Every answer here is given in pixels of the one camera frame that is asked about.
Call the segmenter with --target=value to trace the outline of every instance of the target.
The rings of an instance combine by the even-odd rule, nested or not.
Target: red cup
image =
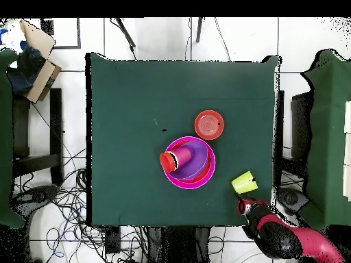
[[[180,168],[191,159],[191,151],[187,147],[178,147],[160,154],[160,163],[166,173]]]

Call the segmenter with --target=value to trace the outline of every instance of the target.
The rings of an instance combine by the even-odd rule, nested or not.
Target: chair leg
[[[201,36],[201,27],[202,27],[202,19],[204,17],[199,17],[199,20],[197,22],[197,33],[196,33],[196,42],[200,42],[200,36]]]

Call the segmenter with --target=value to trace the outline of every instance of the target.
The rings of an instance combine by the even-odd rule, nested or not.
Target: black device
[[[105,251],[106,254],[121,252],[121,228],[105,228]]]

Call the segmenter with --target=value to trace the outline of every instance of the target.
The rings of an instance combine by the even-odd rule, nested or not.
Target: plastic cup
[[[254,181],[250,171],[247,171],[240,177],[237,177],[232,181],[232,186],[238,194],[243,194],[244,192],[250,192],[258,188],[257,183]]]
[[[180,168],[191,159],[191,151],[187,147],[179,147],[160,154],[160,163],[166,173]]]

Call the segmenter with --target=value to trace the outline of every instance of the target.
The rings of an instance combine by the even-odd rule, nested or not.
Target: blue cloth
[[[45,59],[40,51],[27,45],[19,54],[17,68],[8,68],[8,78],[12,84],[12,91],[16,95],[24,95],[33,87]]]
[[[6,32],[8,32],[8,30],[6,28],[1,28],[0,29],[0,45],[3,45],[3,42],[1,41],[1,35],[5,34]]]

